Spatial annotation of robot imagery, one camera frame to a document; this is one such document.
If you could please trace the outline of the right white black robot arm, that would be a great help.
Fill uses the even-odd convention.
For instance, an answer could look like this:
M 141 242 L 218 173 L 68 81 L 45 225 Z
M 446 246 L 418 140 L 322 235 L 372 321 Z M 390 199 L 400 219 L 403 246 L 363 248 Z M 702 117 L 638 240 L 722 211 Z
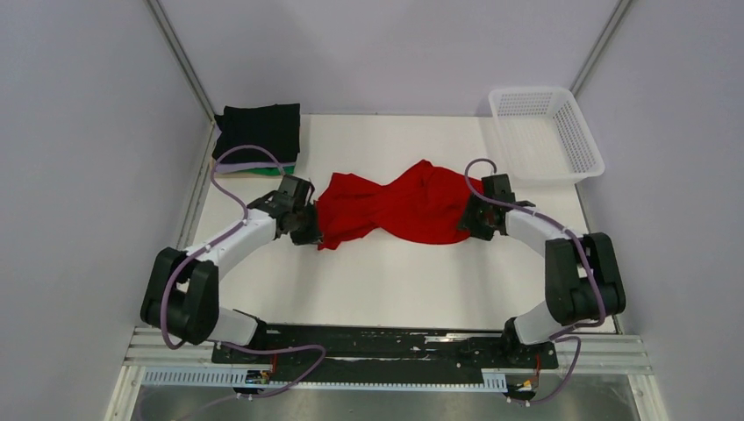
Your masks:
M 510 319 L 501 354 L 523 366 L 536 345 L 557 339 L 576 327 L 601 325 L 626 309 L 626 292 L 611 238 L 603 232 L 584 235 L 519 201 L 507 175 L 489 175 L 470 196 L 458 224 L 471 237 L 489 241 L 497 234 L 516 239 L 544 260 L 544 299 L 527 313 Z

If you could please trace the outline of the red t shirt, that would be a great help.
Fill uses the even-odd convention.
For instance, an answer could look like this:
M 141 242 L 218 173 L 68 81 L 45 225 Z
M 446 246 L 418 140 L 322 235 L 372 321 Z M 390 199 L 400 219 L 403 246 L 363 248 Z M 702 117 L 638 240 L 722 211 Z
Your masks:
M 319 250 L 335 250 L 375 229 L 418 244 L 453 245 L 470 237 L 460 230 L 471 191 L 461 173 L 422 160 L 388 184 L 334 173 L 316 201 Z

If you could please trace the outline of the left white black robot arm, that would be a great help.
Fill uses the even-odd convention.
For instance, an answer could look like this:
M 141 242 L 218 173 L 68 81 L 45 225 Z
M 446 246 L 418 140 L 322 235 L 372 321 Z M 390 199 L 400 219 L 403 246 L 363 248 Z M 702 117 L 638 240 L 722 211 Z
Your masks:
M 192 345 L 231 343 L 244 360 L 262 360 L 269 343 L 260 332 L 263 321 L 223 307 L 219 284 L 249 254 L 283 235 L 297 246 L 318 244 L 322 234 L 311 200 L 314 191 L 310 181 L 285 175 L 277 189 L 250 203 L 239 201 L 240 219 L 216 236 L 185 250 L 162 249 L 148 280 L 141 320 L 160 328 L 171 348 L 175 339 Z

